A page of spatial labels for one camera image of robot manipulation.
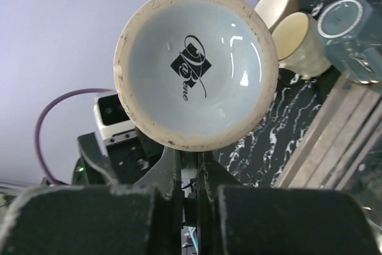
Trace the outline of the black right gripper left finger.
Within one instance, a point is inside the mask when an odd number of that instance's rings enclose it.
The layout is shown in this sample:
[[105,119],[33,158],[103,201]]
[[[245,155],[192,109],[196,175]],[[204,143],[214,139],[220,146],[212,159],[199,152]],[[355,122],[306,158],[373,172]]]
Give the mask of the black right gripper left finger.
[[38,186],[10,205],[2,254],[178,254],[179,152],[133,185]]

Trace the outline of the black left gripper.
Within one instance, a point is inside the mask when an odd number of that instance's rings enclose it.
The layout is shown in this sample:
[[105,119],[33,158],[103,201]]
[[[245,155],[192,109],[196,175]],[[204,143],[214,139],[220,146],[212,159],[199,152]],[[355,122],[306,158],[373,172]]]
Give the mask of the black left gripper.
[[164,147],[136,128],[116,93],[96,95],[93,112],[101,139],[95,133],[78,136],[80,157],[72,184],[134,184],[157,163]]

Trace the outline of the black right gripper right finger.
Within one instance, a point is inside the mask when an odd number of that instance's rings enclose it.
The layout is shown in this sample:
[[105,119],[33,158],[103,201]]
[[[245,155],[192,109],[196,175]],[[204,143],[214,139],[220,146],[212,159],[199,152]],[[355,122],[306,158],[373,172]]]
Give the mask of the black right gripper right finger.
[[199,254],[379,254],[362,207],[328,189],[252,188],[198,155]]

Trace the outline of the light grey-blue mug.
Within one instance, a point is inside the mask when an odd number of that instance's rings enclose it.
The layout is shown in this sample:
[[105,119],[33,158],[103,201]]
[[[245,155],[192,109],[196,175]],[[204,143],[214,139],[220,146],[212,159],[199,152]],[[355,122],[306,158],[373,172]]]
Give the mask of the light grey-blue mug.
[[243,0],[149,0],[119,37],[113,73],[139,130],[201,152],[257,126],[273,100],[278,57],[264,21]]

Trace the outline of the cream mug black handle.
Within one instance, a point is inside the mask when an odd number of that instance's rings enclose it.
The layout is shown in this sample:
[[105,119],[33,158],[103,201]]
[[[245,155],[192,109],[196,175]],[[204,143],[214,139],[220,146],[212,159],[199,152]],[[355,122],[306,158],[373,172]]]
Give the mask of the cream mug black handle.
[[317,35],[317,21],[307,13],[292,13],[272,32],[279,67],[310,79],[325,73],[331,63]]

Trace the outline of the slate blue faceted mug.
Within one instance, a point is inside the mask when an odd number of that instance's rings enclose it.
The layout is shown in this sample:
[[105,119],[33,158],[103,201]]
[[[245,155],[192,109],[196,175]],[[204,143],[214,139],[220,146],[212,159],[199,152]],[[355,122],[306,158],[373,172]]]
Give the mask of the slate blue faceted mug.
[[348,80],[381,82],[381,13],[367,0],[338,0],[318,18],[325,56]]

